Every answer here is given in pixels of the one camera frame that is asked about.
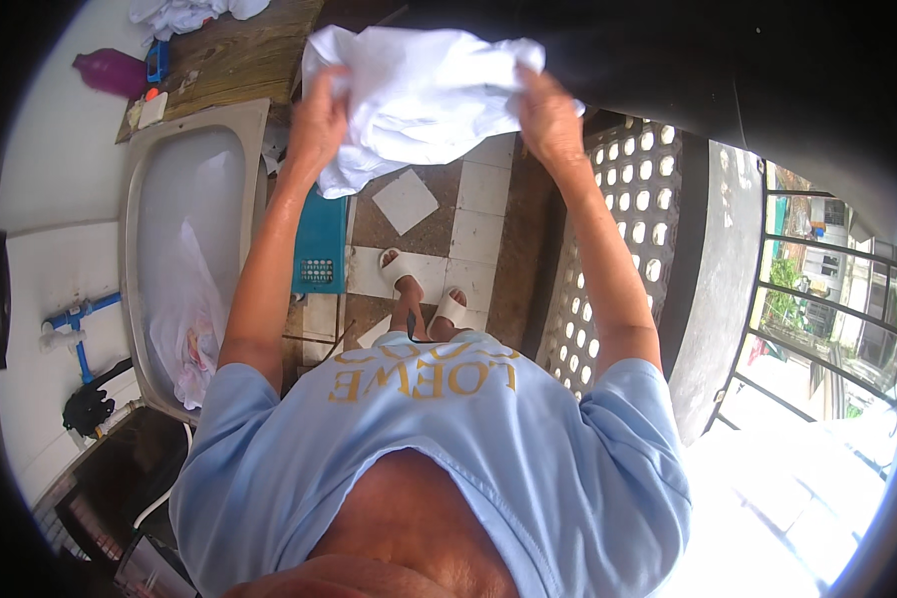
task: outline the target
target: purple bottle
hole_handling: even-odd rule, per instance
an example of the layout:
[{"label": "purple bottle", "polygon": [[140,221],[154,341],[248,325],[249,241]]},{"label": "purple bottle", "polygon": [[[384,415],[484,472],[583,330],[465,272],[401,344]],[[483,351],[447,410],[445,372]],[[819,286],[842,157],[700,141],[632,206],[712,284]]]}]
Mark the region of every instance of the purple bottle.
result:
[{"label": "purple bottle", "polygon": [[94,89],[138,100],[146,91],[146,63],[113,48],[76,54],[73,67]]}]

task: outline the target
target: gold lettering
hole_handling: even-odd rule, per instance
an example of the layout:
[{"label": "gold lettering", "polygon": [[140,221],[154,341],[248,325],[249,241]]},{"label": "gold lettering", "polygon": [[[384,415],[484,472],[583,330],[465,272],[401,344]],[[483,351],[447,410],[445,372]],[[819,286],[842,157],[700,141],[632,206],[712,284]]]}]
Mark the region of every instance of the gold lettering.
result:
[{"label": "gold lettering", "polygon": [[484,351],[482,349],[479,349],[478,351],[476,351],[476,353],[481,353],[482,355],[488,355],[489,357],[494,357],[495,359],[517,359],[517,358],[521,357],[521,355],[518,353],[518,351],[516,351],[514,349],[509,349],[509,350],[512,351],[511,355],[506,355],[504,353],[489,353],[488,351]]},{"label": "gold lettering", "polygon": [[[347,382],[341,382],[339,380],[340,376],[351,375],[351,378]],[[359,395],[359,377],[362,375],[361,369],[354,369],[349,371],[340,371],[335,373],[335,390],[338,389],[347,389],[347,393],[343,397],[336,397],[334,392],[329,393],[330,401],[338,401],[338,402],[347,402],[347,403],[355,403],[358,399]]]},{"label": "gold lettering", "polygon": [[[389,348],[389,347],[395,347],[395,346],[404,346],[411,352],[411,355],[399,355],[398,353],[392,351]],[[379,347],[379,349],[382,350],[383,355],[385,357],[391,357],[392,359],[408,359],[410,357],[418,357],[419,355],[422,354],[422,352],[419,351],[419,348],[417,346],[415,346],[414,344],[389,344],[389,345],[383,344],[381,347]]]},{"label": "gold lettering", "polygon": [[455,349],[455,351],[452,351],[451,353],[448,353],[446,355],[439,355],[439,346],[440,345],[438,345],[438,344],[433,346],[431,351],[429,351],[429,354],[435,359],[445,360],[445,359],[451,359],[453,357],[458,357],[459,355],[464,353],[465,350],[471,346],[471,342],[464,342],[464,343],[460,344],[458,346],[458,348]]},{"label": "gold lettering", "polygon": [[380,367],[376,371],[376,375],[374,378],[369,380],[369,384],[365,387],[365,390],[362,392],[364,396],[369,392],[369,389],[372,388],[372,383],[376,382],[379,385],[379,388],[383,388],[388,385],[388,379],[392,375],[392,372],[398,370],[399,371],[399,392],[402,392],[406,396],[408,394],[408,372],[406,371],[406,364],[404,362],[398,362],[396,365],[392,366],[392,369],[385,371],[384,367]]},{"label": "gold lettering", "polygon": [[489,367],[496,367],[496,366],[499,366],[499,365],[504,365],[505,367],[508,367],[508,370],[509,370],[509,383],[508,383],[507,385],[505,385],[505,386],[507,386],[509,389],[513,389],[513,390],[514,390],[514,366],[513,366],[512,364],[505,364],[505,363],[499,363],[499,362],[489,362]]},{"label": "gold lettering", "polygon": [[345,359],[344,357],[342,357],[342,355],[345,355],[346,353],[349,353],[349,352],[350,351],[347,351],[345,353],[340,353],[339,355],[336,355],[333,359],[335,359],[335,361],[337,363],[344,364],[344,365],[364,364],[365,362],[371,362],[372,360],[375,359],[375,356],[373,356],[373,355],[369,355],[368,357],[363,357],[362,359]]},{"label": "gold lettering", "polygon": [[[462,371],[462,368],[472,365],[478,368],[478,382],[475,383],[475,388],[472,390],[464,390],[462,386],[458,384],[458,373]],[[482,385],[485,383],[485,379],[489,377],[489,367],[481,362],[468,362],[466,364],[455,365],[448,373],[448,389],[456,394],[468,395],[475,394],[478,392],[478,389],[482,388]]]},{"label": "gold lettering", "polygon": [[[419,380],[416,383],[416,387],[412,389],[412,398],[413,399],[441,399],[442,398],[442,370],[445,368],[443,364],[428,364],[421,359],[419,359],[418,364],[415,365],[418,369],[422,369],[423,367],[431,367],[432,368],[432,377],[431,379],[426,379],[422,376],[422,373],[419,372]],[[431,395],[424,395],[419,392],[419,386],[423,384],[431,384],[432,385],[432,393]]]}]

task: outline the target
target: slipper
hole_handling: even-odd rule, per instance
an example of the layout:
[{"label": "slipper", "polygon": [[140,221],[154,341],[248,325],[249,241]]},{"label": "slipper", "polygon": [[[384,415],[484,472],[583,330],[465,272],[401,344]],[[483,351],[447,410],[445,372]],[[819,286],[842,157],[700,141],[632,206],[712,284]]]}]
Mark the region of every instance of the slipper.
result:
[{"label": "slipper", "polygon": [[454,286],[451,289],[446,290],[446,293],[442,295],[442,301],[439,302],[439,307],[435,310],[435,315],[432,316],[432,320],[429,322],[429,327],[426,328],[426,334],[429,334],[429,338],[432,338],[432,324],[435,323],[436,317],[444,317],[456,328],[459,327],[459,322],[465,317],[465,312],[468,308],[455,301],[451,295],[455,291],[462,291],[462,289]]},{"label": "slipper", "polygon": [[[388,256],[389,252],[395,252],[396,256],[392,261],[383,266],[383,259]],[[400,278],[413,276],[412,271],[408,267],[408,260],[403,259],[402,252],[394,247],[390,247],[379,254],[379,269],[383,273],[383,280],[393,289],[395,289],[396,281]]]}]

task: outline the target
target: tiled floor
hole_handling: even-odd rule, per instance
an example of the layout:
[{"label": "tiled floor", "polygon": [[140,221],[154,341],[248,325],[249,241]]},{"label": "tiled floor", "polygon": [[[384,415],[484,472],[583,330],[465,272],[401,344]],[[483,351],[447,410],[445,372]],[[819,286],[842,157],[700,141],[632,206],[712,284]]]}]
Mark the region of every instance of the tiled floor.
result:
[{"label": "tiled floor", "polygon": [[[534,165],[529,171],[527,162]],[[514,180],[513,168],[523,180]],[[425,291],[426,322],[442,293],[457,286],[468,303],[459,325],[517,346],[552,188],[550,179],[539,182],[539,169],[525,159],[516,135],[508,134],[485,140],[461,160],[410,166],[370,182],[350,199],[346,294],[337,309],[335,296],[309,295],[299,336],[328,339],[350,324],[343,350],[370,345],[383,334],[398,293],[384,282],[379,259],[394,247]],[[315,365],[330,348],[301,341],[302,365]]]}]

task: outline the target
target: person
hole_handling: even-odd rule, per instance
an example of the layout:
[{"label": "person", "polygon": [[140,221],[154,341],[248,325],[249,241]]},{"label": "person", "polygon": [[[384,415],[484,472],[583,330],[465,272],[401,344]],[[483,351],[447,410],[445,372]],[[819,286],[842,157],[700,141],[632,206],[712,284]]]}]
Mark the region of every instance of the person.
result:
[{"label": "person", "polygon": [[[688,540],[691,502],[641,279],[594,183],[572,98],[518,67],[522,137],[562,193],[600,336],[594,389],[568,389],[488,334],[429,330],[397,251],[392,328],[282,401],[299,214],[346,131],[342,67],[295,113],[289,158],[235,291],[192,450],[170,497],[207,598],[644,596]],[[408,338],[408,314],[419,323]]]}]

